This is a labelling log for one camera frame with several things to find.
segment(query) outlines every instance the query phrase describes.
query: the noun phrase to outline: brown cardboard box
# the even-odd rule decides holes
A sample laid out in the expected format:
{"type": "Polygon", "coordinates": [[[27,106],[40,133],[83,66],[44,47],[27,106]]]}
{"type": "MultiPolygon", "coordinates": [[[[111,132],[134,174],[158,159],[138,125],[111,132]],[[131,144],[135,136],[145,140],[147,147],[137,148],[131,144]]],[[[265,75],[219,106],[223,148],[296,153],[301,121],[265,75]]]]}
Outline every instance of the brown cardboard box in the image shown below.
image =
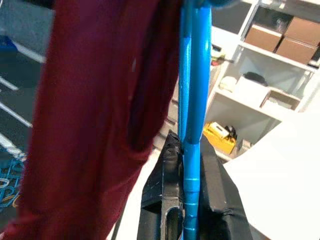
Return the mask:
{"type": "Polygon", "coordinates": [[[284,35],[316,47],[320,43],[320,23],[294,17],[284,35]]]}
{"type": "Polygon", "coordinates": [[[295,110],[301,101],[296,96],[287,94],[280,89],[277,89],[274,87],[269,87],[269,88],[270,88],[270,91],[265,97],[265,99],[263,100],[260,106],[261,108],[264,106],[267,100],[272,99],[273,100],[272,102],[276,102],[278,105],[284,108],[295,110]]]}
{"type": "Polygon", "coordinates": [[[315,46],[285,37],[276,53],[299,63],[308,64],[317,49],[315,46]]]}
{"type": "Polygon", "coordinates": [[[281,36],[281,33],[253,24],[244,41],[248,44],[273,52],[278,45],[281,36]]]}

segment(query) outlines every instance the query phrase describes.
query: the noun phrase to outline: blue metal tube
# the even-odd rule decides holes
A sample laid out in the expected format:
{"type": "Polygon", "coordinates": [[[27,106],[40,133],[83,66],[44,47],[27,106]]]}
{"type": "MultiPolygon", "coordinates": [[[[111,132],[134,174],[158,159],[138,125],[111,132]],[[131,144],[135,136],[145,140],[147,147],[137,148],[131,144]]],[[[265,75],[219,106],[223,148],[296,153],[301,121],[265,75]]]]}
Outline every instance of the blue metal tube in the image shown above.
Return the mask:
{"type": "Polygon", "coordinates": [[[184,149],[183,142],[186,136],[189,104],[191,32],[192,1],[189,0],[181,9],[180,19],[178,135],[182,143],[182,150],[184,149]]]}
{"type": "Polygon", "coordinates": [[[192,9],[192,48],[184,144],[184,240],[197,239],[200,192],[200,139],[202,136],[211,56],[211,8],[192,9]]]}

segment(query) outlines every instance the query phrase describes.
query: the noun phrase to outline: white desk surface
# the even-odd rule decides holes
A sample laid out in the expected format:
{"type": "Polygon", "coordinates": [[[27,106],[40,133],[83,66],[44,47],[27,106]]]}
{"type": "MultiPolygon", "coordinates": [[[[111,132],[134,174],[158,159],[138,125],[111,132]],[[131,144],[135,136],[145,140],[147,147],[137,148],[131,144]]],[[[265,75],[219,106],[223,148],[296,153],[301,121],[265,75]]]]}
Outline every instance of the white desk surface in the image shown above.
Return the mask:
{"type": "Polygon", "coordinates": [[[249,223],[271,240],[320,239],[320,113],[299,113],[224,164],[249,223]]]}

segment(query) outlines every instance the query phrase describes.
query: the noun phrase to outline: blue plastic crate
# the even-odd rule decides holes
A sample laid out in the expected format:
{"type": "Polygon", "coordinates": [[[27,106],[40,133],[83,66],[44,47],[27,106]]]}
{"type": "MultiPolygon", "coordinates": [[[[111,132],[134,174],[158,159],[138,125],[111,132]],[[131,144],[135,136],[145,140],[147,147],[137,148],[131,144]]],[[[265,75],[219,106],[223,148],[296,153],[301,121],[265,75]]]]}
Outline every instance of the blue plastic crate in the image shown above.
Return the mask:
{"type": "Polygon", "coordinates": [[[0,53],[17,53],[18,49],[16,45],[11,41],[8,36],[2,36],[6,44],[0,44],[0,53]]]}

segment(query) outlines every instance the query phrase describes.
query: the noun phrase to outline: maroon cloth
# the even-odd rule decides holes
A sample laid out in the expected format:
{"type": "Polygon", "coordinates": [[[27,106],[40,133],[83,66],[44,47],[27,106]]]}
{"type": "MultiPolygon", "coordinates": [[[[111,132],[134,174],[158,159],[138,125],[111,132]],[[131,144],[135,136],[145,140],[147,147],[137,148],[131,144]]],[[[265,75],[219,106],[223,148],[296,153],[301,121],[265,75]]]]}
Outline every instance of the maroon cloth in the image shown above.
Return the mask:
{"type": "Polygon", "coordinates": [[[57,1],[18,217],[5,240],[106,239],[168,113],[180,4],[57,1]]]}

